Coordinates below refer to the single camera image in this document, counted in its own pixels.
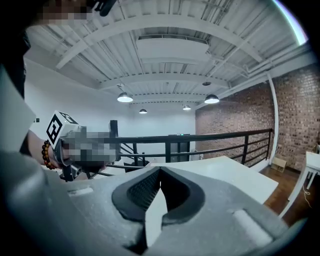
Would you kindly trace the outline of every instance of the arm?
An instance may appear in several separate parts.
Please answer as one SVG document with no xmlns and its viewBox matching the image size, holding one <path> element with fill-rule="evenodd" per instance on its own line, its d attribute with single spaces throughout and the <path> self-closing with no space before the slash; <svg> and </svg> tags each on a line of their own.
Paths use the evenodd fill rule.
<svg viewBox="0 0 320 256">
<path fill-rule="evenodd" d="M 39 138 L 34 132 L 29 130 L 27 134 L 27 141 L 28 141 L 28 148 L 31 153 L 31 156 L 37 160 L 37 162 L 41 165 L 44 165 L 44 160 L 42 158 L 42 146 L 44 144 L 44 140 Z M 55 166 L 59 167 L 60 165 L 56 162 L 55 157 L 54 157 L 54 152 L 52 146 L 49 146 L 48 149 L 48 155 L 50 162 Z M 68 157 L 68 152 L 66 150 L 63 150 L 63 158 L 67 159 Z"/>
</svg>

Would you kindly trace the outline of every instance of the person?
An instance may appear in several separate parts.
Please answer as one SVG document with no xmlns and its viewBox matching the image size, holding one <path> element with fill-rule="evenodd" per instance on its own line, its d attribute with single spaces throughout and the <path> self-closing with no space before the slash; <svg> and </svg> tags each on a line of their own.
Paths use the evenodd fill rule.
<svg viewBox="0 0 320 256">
<path fill-rule="evenodd" d="M 100 11 L 101 16 L 106 16 L 111 10 L 116 0 L 33 0 L 33 1 L 4 1 L 2 10 L 14 10 L 16 19 L 10 26 L 4 26 L 3 35 L 7 40 L 1 42 L 0 65 L 6 69 L 12 83 L 17 91 L 24 98 L 26 66 L 24 54 L 30 49 L 31 45 L 26 33 L 26 29 L 34 25 L 45 25 L 56 23 L 57 21 L 73 19 L 84 19 L 92 8 Z M 28 131 L 20 152 L 36 159 L 41 165 L 44 161 L 43 150 L 45 141 L 39 138 L 31 130 Z M 55 159 L 51 145 L 47 148 L 48 162 L 47 167 L 58 168 L 60 165 Z M 68 151 L 63 150 L 63 158 L 68 159 Z"/>
</svg>

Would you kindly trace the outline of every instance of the cable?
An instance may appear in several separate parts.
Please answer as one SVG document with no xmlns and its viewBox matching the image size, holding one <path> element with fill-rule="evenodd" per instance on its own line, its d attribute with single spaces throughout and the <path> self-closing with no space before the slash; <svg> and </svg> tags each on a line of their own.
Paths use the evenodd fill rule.
<svg viewBox="0 0 320 256">
<path fill-rule="evenodd" d="M 304 193 L 303 193 L 303 194 L 304 194 L 304 199 L 305 199 L 306 202 L 308 203 L 309 207 L 312 209 L 312 207 L 310 206 L 309 201 L 308 201 L 307 198 L 306 198 L 306 195 L 310 196 L 310 192 L 305 191 L 305 186 L 304 186 L 304 185 L 302 185 L 302 188 L 303 188 L 303 192 L 304 192 Z"/>
</svg>

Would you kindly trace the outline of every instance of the white column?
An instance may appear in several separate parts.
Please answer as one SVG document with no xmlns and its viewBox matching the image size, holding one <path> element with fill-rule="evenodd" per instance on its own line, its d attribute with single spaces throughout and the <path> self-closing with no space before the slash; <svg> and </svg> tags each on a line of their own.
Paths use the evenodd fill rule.
<svg viewBox="0 0 320 256">
<path fill-rule="evenodd" d="M 269 84 L 270 84 L 270 89 L 272 93 L 272 99 L 273 99 L 273 105 L 274 105 L 274 138 L 273 138 L 273 145 L 272 145 L 272 150 L 271 150 L 271 155 L 270 155 L 270 161 L 269 163 L 272 163 L 273 158 L 275 157 L 276 154 L 276 149 L 277 149 L 277 143 L 278 143 L 278 135 L 279 135 L 279 112 L 278 112 L 278 102 L 277 102 L 277 96 L 276 96 L 276 90 L 274 83 L 272 81 L 272 78 L 270 74 L 267 72 L 266 73 Z"/>
</svg>

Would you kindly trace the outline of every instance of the beaded bracelet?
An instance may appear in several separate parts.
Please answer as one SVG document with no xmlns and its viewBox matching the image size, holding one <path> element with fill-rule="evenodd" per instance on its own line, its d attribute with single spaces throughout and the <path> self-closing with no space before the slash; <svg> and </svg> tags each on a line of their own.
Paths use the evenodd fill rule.
<svg viewBox="0 0 320 256">
<path fill-rule="evenodd" d="M 48 153 L 49 146 L 50 146 L 49 140 L 46 140 L 42 146 L 41 153 L 42 153 L 42 159 L 44 160 L 45 166 L 50 170 L 52 170 L 52 169 L 56 169 L 56 167 L 54 167 L 54 165 L 50 162 L 49 153 Z"/>
</svg>

